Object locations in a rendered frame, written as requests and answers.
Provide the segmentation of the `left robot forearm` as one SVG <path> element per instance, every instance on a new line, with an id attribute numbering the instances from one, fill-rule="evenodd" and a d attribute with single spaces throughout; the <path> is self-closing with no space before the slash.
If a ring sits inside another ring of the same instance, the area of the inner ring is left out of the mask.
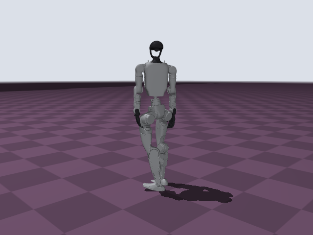
<path id="1" fill-rule="evenodd" d="M 136 86 L 134 87 L 134 114 L 135 114 L 135 109 L 138 109 L 140 112 L 140 102 L 141 101 L 141 95 L 136 94 Z"/>

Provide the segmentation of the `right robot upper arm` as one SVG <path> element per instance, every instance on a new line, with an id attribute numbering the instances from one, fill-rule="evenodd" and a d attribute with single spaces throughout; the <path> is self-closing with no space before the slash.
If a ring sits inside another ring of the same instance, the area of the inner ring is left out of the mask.
<path id="1" fill-rule="evenodd" d="M 169 87 L 167 87 L 168 94 L 176 93 L 176 73 L 177 69 L 174 66 L 168 65 L 169 67 Z"/>

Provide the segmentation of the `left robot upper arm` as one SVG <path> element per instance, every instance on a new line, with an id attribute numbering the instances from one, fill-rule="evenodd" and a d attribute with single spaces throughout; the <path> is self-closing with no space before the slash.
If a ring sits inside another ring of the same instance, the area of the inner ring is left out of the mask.
<path id="1" fill-rule="evenodd" d="M 136 84 L 136 93 L 141 94 L 143 93 L 142 81 L 143 81 L 143 74 L 142 72 L 145 71 L 146 64 L 139 64 L 135 68 L 135 84 Z"/>

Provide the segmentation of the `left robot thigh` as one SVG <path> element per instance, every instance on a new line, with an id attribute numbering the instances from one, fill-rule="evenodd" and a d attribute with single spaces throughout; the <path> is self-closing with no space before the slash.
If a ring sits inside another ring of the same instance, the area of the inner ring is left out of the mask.
<path id="1" fill-rule="evenodd" d="M 151 145 L 152 141 L 152 128 L 150 124 L 154 123 L 155 120 L 155 114 L 153 111 L 148 111 L 140 116 L 140 124 L 143 126 L 143 128 L 139 127 L 139 132 L 140 132 L 140 137 L 142 144 L 150 156 L 150 151 L 152 149 L 156 149 L 159 152 L 160 155 L 160 150 L 157 147 L 154 147 Z"/>

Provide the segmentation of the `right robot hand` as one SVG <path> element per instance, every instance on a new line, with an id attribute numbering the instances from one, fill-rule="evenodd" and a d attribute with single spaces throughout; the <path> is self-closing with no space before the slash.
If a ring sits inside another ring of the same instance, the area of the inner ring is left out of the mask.
<path id="1" fill-rule="evenodd" d="M 176 114 L 176 108 L 173 109 L 172 118 L 169 120 L 167 128 L 174 127 L 174 125 L 175 125 L 175 114 Z"/>

